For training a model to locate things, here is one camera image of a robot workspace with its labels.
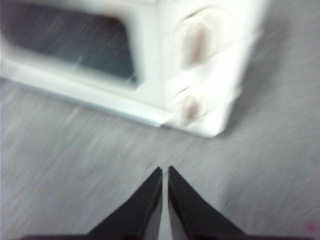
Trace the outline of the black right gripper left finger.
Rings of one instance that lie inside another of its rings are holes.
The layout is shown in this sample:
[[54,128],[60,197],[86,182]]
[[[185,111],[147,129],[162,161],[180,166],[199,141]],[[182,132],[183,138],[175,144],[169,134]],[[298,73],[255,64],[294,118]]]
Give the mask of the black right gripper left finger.
[[87,235],[101,240],[157,240],[162,188],[163,172],[157,167],[126,202]]

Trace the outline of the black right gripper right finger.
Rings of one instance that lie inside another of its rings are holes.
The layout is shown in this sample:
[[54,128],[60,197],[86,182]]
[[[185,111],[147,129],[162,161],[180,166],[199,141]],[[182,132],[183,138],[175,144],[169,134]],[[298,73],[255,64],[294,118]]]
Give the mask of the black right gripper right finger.
[[179,220],[188,240],[221,240],[240,235],[240,228],[207,203],[174,168],[168,167],[170,223]]

